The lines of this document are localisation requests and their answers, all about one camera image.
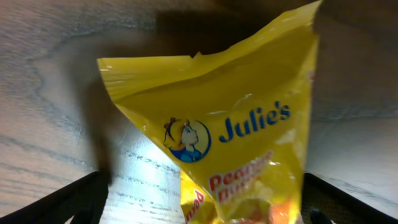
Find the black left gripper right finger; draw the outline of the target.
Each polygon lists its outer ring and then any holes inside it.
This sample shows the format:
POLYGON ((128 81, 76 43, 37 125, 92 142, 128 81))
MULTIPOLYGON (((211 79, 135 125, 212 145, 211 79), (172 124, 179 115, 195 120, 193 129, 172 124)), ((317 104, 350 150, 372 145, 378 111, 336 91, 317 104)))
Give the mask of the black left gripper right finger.
POLYGON ((306 224, 397 224, 397 219, 306 173, 302 189, 302 220, 306 224))

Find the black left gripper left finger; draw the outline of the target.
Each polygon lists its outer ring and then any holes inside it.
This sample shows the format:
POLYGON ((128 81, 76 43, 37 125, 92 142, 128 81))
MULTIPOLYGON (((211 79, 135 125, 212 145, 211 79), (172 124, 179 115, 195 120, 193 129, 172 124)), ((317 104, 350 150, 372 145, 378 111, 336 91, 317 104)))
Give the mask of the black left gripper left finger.
POLYGON ((1 224, 98 224, 108 197, 108 180, 92 172, 1 218, 1 224))

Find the yellow Julie's peanut butter packet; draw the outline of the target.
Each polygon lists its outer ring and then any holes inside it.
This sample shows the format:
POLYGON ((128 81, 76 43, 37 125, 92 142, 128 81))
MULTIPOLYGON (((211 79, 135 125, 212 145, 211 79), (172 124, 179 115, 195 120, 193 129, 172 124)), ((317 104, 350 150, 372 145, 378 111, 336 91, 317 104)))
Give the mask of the yellow Julie's peanut butter packet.
POLYGON ((187 223, 299 219, 319 6, 216 54, 98 60, 116 107, 179 166, 187 223))

